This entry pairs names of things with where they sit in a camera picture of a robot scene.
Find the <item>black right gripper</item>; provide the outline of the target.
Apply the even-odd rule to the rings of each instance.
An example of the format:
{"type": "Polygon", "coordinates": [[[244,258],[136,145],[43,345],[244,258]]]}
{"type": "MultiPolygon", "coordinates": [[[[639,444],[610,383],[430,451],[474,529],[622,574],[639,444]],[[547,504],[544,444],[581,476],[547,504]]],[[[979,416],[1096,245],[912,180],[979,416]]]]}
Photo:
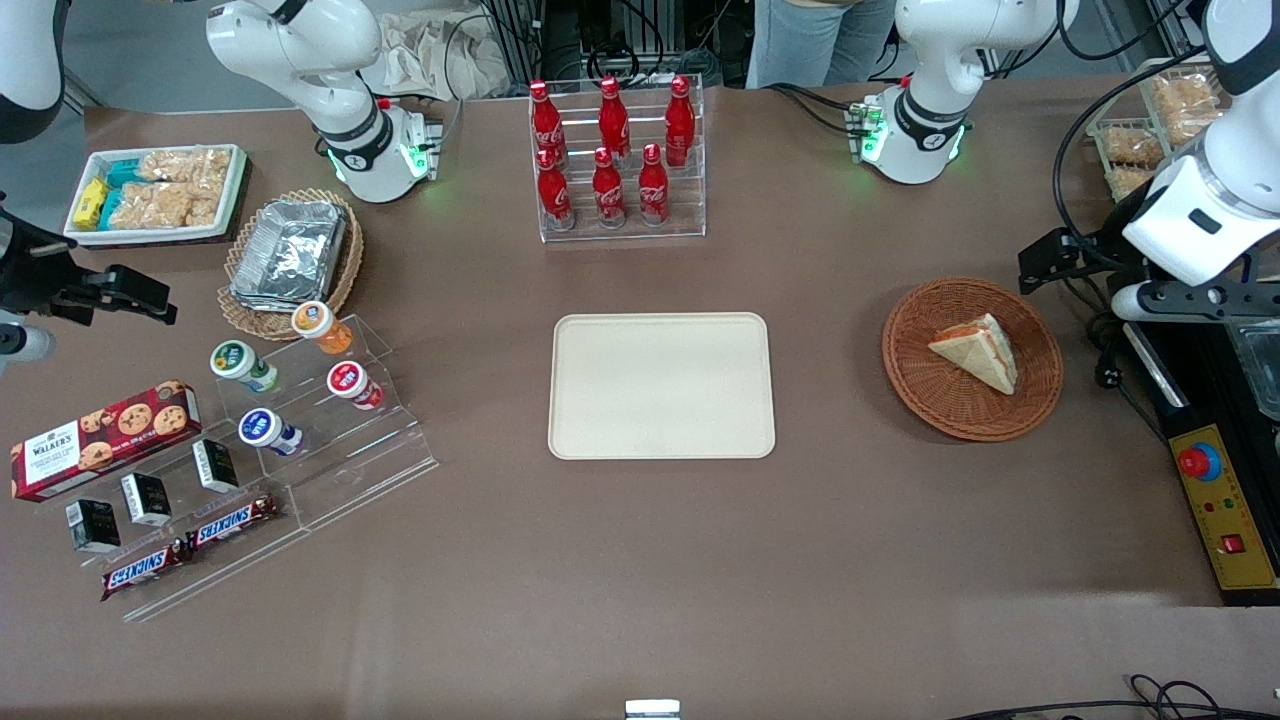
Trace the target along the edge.
{"type": "Polygon", "coordinates": [[[113,264],[101,272],[74,261],[77,247],[67,238],[1,210],[3,238],[1,307],[5,313],[59,316],[69,322],[92,322],[97,310],[132,313],[164,325],[174,325],[178,307],[169,302],[170,287],[137,272],[113,264]]]}

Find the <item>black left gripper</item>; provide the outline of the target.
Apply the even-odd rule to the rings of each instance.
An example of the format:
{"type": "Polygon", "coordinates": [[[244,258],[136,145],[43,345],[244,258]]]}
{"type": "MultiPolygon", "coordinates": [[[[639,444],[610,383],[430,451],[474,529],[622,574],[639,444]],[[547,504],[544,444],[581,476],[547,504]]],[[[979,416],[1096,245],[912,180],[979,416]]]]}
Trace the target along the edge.
{"type": "Polygon", "coordinates": [[[1117,292],[1137,283],[1137,250],[1117,232],[1080,234],[1075,241],[1068,229],[1052,229],[1019,252],[1019,293],[1034,293],[1075,269],[1076,278],[1102,275],[1106,290],[1117,292]]]}

